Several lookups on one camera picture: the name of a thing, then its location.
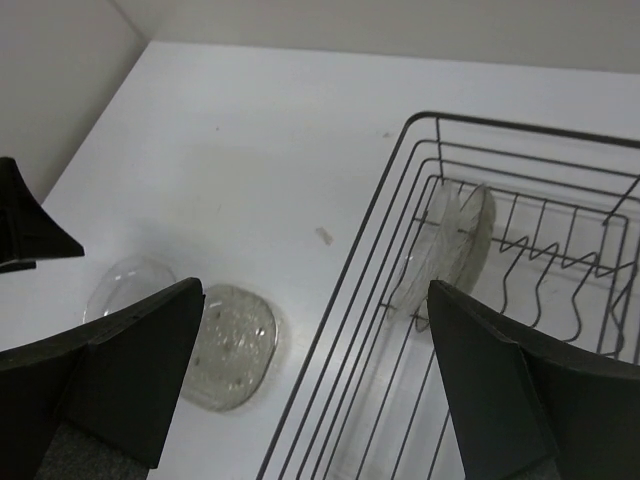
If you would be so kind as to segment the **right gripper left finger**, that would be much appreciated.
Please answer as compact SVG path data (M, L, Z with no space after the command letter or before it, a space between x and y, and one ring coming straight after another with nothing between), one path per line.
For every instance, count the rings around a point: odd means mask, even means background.
M146 476L158 467L204 309L187 278L1 353L4 479Z

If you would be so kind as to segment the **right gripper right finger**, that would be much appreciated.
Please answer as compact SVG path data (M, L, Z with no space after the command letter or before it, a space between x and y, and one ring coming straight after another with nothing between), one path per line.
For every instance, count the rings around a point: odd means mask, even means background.
M465 476L639 476L639 368L431 282L432 338Z

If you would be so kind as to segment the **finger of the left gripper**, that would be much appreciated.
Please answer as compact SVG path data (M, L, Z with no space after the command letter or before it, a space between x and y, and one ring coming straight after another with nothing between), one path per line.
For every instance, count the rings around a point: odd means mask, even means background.
M31 270L38 261L76 258L83 246L41 207L14 158L1 158L1 272Z

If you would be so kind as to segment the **clear glass plate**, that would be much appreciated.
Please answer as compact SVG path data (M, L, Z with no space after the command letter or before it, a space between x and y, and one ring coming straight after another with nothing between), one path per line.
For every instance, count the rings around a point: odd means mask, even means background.
M410 317L425 301L430 282L439 275L446 243L453 238L460 207L460 198L452 183L439 184L425 215L426 220L437 222L438 226L433 230L432 225L425 223L420 228L389 300L389 321Z
M166 264L143 255L114 264L100 279L84 310L83 322L120 311L176 282Z

